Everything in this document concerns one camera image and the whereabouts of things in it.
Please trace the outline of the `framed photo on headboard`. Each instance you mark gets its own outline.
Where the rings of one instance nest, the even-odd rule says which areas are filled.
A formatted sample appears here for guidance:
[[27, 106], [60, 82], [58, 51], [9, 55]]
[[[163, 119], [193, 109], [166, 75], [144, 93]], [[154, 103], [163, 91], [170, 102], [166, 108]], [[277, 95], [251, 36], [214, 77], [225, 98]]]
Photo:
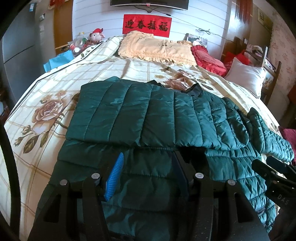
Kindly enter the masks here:
[[200, 45], [207, 48], [208, 40], [206, 38], [186, 33], [185, 40], [191, 42], [193, 46]]

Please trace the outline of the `red heart-shaped cushion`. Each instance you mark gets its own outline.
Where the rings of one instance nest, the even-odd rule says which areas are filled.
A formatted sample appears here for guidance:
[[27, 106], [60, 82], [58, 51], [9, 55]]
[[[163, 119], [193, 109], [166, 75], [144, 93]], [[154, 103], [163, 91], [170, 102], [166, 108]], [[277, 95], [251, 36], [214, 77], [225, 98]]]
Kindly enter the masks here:
[[192, 46], [191, 52], [199, 67], [222, 77], [227, 74], [228, 70], [225, 65], [220, 60], [210, 56], [208, 50], [204, 46]]

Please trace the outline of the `grey refrigerator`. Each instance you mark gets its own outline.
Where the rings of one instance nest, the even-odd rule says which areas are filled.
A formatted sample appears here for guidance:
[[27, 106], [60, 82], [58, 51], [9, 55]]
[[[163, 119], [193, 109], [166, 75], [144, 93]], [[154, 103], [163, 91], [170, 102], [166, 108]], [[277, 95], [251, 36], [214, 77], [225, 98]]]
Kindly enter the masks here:
[[31, 1], [14, 18], [1, 39], [1, 87], [12, 108], [55, 57], [54, 12], [49, 1]]

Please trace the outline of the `floral cream bed quilt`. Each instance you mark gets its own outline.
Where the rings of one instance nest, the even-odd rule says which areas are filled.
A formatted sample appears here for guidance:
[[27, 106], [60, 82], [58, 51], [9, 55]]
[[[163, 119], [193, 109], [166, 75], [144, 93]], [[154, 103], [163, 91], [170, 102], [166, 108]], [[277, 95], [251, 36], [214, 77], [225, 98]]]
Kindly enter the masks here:
[[73, 115], [76, 94], [83, 84], [112, 76], [139, 82], [165, 83], [174, 79], [188, 85], [199, 83], [204, 90], [230, 98], [244, 113], [255, 108], [268, 127], [278, 132], [273, 114], [247, 89], [200, 67], [117, 57], [121, 40], [111, 37], [70, 63], [41, 75], [22, 95], [4, 125], [20, 182], [21, 240], [28, 238], [33, 226], [37, 204], [50, 180]]

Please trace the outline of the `wall-mounted black television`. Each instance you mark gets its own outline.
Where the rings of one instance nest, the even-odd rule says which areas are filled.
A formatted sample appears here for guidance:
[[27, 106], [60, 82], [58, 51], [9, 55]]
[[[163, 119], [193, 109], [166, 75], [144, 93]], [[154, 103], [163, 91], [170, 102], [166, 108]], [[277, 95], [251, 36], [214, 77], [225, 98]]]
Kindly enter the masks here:
[[111, 6], [144, 5], [163, 6], [173, 9], [187, 10], [189, 0], [111, 0]]

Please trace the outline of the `white square pillow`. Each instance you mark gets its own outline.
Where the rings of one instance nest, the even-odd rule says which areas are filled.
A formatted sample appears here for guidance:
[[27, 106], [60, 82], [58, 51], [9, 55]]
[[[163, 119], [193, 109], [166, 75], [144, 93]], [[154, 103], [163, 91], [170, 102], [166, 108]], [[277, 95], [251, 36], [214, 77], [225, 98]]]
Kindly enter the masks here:
[[246, 88], [256, 98], [260, 98], [265, 77], [266, 70], [263, 67], [245, 65], [235, 57], [230, 70], [224, 78]]

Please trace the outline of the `maroon fuzzy blanket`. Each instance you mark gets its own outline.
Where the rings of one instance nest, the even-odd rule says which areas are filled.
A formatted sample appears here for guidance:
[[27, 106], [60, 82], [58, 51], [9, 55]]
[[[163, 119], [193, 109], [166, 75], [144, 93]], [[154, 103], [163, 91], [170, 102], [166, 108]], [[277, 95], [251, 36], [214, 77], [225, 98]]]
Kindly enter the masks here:
[[293, 149], [294, 152], [294, 159], [292, 160], [292, 165], [295, 166], [295, 159], [296, 159], [296, 130], [291, 128], [283, 128], [282, 126], [278, 127], [281, 135], [285, 140], [287, 140]]

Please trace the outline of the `peach ruffled pillow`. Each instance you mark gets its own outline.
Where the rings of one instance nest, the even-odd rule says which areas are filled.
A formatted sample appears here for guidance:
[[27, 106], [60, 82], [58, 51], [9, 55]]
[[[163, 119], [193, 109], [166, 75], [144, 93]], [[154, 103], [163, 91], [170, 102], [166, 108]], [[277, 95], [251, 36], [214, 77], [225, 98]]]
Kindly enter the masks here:
[[191, 52], [192, 44], [182, 40], [174, 42], [155, 38], [140, 31], [128, 33], [121, 41], [118, 54], [121, 57], [139, 58], [149, 62], [196, 65]]

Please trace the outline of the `red Chinese banner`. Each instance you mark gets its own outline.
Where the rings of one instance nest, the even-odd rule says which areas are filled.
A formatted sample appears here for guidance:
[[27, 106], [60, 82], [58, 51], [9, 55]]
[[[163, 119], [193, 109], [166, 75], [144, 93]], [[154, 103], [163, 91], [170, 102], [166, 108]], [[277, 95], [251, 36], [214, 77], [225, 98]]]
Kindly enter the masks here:
[[158, 37], [168, 38], [171, 29], [171, 18], [157, 15], [125, 14], [122, 33], [140, 31]]

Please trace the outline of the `pig plush toy red hat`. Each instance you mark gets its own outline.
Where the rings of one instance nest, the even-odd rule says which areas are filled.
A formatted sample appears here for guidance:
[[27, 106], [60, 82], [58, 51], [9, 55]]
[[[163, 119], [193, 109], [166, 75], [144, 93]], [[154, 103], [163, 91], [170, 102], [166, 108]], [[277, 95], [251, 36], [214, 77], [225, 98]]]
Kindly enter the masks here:
[[96, 28], [93, 32], [89, 35], [89, 40], [93, 44], [100, 43], [105, 38], [103, 34], [103, 28]]

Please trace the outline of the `red hanging knot decoration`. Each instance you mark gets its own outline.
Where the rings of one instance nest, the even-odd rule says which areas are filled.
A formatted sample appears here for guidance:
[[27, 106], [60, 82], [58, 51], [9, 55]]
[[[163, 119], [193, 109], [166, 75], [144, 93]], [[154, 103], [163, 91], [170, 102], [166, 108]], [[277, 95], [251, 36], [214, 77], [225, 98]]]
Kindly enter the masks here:
[[237, 0], [235, 9], [235, 18], [248, 24], [252, 14], [253, 0]]

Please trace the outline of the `dark green quilted jacket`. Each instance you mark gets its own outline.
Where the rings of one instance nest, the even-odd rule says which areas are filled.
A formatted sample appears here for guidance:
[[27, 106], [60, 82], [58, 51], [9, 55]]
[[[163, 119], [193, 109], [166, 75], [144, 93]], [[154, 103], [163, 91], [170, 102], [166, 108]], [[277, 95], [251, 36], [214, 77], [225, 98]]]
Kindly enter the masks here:
[[41, 210], [62, 179], [82, 181], [113, 153], [125, 162], [114, 196], [103, 204], [108, 228], [137, 240], [183, 240], [186, 201], [171, 154], [184, 151], [196, 168], [209, 162], [212, 180], [238, 182], [266, 231], [275, 204], [251, 164], [262, 155], [290, 162], [293, 150], [270, 130], [258, 111], [243, 113], [230, 99], [195, 85], [183, 93], [152, 83], [111, 77], [82, 85]]

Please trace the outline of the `wooden chair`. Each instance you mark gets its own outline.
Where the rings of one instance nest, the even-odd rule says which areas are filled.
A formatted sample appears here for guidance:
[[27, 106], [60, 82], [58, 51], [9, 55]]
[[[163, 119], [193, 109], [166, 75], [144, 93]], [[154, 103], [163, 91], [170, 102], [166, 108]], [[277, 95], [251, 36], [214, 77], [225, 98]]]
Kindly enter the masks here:
[[[236, 48], [234, 58], [236, 57], [241, 63], [254, 67], [263, 67], [266, 70], [266, 77], [263, 82], [260, 99], [265, 105], [269, 104], [271, 95], [275, 88], [275, 84], [278, 80], [281, 62], [274, 66], [267, 58], [268, 47], [261, 48], [259, 46], [247, 44], [246, 39], [236, 39]], [[232, 65], [232, 60], [226, 61], [225, 66], [229, 66], [229, 70]]]

